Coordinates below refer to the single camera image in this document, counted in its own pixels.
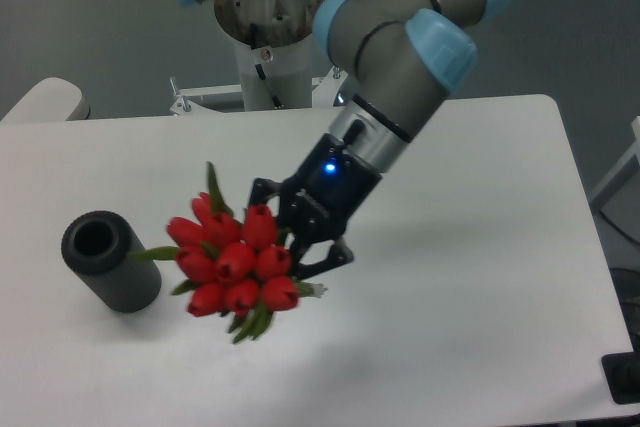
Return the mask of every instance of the black cable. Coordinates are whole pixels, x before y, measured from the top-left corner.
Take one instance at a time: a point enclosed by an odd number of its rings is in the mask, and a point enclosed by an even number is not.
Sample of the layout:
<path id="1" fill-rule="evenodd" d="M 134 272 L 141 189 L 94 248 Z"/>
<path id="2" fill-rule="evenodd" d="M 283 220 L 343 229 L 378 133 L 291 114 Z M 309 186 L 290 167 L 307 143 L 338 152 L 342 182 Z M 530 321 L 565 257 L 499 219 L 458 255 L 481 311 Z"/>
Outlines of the black cable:
<path id="1" fill-rule="evenodd" d="M 631 244 L 635 245 L 636 247 L 640 247 L 640 241 L 634 239 L 629 234 L 627 234 L 624 230 L 622 230 L 620 227 L 618 227 L 613 222 L 613 220 L 611 220 L 609 217 L 607 217 L 607 215 L 602 210 L 600 210 L 598 213 L 600 214 L 600 217 L 602 217 L 602 220 L 604 220 L 609 225 L 609 227 L 611 227 L 613 230 L 618 232 L 622 237 L 624 237 Z"/>
<path id="2" fill-rule="evenodd" d="M 267 74 L 265 74 L 264 69 L 262 68 L 262 64 L 256 64 L 256 72 L 258 73 L 258 77 L 264 83 L 264 86 L 267 88 L 267 92 L 271 97 L 271 102 L 273 102 L 273 106 L 276 109 L 284 108 L 284 104 L 280 100 L 280 98 L 271 90 L 269 83 L 267 82 Z"/>

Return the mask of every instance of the gray floor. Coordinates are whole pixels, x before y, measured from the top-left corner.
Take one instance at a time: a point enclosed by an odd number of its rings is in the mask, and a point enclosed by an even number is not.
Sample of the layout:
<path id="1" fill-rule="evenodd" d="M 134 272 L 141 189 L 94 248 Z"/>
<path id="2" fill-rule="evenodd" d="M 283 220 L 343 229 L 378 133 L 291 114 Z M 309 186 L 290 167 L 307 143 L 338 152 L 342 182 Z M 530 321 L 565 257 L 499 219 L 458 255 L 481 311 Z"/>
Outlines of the gray floor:
<path id="1" fill-rule="evenodd" d="M 640 115 L 640 0 L 514 0 L 470 30 L 478 67 L 458 97 L 545 93 L 560 105 L 586 189 L 632 142 Z M 314 74 L 328 63 L 317 55 Z M 0 117 L 34 84 L 78 85 L 94 118 L 167 115 L 168 78 L 181 86 L 236 83 L 212 4 L 174 0 L 0 0 Z M 640 181 L 608 206 L 640 237 Z M 638 251 L 603 229 L 612 265 Z"/>

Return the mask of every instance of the black vase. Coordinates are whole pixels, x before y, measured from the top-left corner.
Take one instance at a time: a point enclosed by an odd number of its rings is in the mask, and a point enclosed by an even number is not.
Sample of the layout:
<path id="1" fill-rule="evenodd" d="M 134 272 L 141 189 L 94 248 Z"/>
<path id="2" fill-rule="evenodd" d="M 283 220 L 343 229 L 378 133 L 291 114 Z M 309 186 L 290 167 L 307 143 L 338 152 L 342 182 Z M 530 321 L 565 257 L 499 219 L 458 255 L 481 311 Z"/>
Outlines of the black vase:
<path id="1" fill-rule="evenodd" d="M 113 212 L 89 212 L 77 218 L 62 237 L 62 257 L 93 292 L 117 312 L 147 307 L 160 292 L 155 263 L 127 258 L 144 250 L 126 220 Z"/>

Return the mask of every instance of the white table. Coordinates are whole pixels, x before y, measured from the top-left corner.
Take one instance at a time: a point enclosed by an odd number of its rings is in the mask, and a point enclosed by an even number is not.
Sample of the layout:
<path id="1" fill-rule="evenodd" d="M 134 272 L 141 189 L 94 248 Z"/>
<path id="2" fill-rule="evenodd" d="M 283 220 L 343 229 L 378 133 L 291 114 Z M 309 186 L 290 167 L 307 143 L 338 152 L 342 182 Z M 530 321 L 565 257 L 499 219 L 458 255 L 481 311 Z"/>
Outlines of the white table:
<path id="1" fill-rule="evenodd" d="M 290 175 L 332 109 L 0 128 L 0 425 L 499 426 L 635 414 L 631 350 L 555 103 L 448 102 L 356 213 L 322 300 L 232 346 L 164 285 L 116 315 L 68 271 L 77 216 L 166 244 L 217 166 L 231 204 Z"/>

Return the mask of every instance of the cylinder opening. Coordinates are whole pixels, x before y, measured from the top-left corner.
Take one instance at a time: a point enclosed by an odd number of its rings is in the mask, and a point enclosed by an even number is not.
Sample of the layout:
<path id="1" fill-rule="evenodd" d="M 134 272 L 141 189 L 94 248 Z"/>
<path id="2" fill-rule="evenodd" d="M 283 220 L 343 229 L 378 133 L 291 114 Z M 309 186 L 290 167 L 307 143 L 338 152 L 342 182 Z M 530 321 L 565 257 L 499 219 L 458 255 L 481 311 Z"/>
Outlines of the cylinder opening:
<path id="1" fill-rule="evenodd" d="M 114 234 L 106 222 L 91 221 L 78 228 L 73 246 L 86 257 L 98 257 L 109 251 L 115 239 Z"/>

